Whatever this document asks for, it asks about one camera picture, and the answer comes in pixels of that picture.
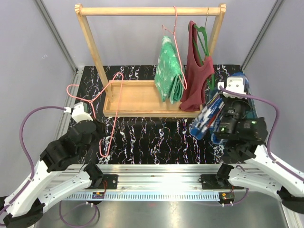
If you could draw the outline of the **blue patterned trousers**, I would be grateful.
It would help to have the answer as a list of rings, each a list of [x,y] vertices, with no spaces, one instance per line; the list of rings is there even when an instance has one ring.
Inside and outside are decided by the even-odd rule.
[[[223,144],[234,133],[237,121],[250,110],[246,98],[219,89],[190,125],[190,134],[201,140],[209,131],[212,143]]]

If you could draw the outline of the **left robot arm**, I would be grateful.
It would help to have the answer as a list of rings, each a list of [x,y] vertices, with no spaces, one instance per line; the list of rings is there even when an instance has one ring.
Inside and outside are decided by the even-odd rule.
[[[2,226],[28,228],[72,193],[101,187],[104,174],[93,162],[58,186],[50,188],[48,185],[73,164],[76,157],[85,153],[104,136],[104,123],[86,120],[75,124],[66,134],[50,142],[28,178],[11,195],[1,197],[1,212],[7,213]]]

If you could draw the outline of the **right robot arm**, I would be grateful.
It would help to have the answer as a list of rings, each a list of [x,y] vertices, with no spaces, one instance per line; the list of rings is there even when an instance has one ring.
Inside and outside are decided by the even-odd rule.
[[[268,135],[263,117],[246,118],[250,104],[245,99],[224,98],[224,109],[215,135],[226,140],[228,154],[256,166],[262,174],[248,173],[239,165],[222,164],[216,174],[220,188],[243,187],[279,200],[286,208],[304,212],[304,175],[269,153]]]

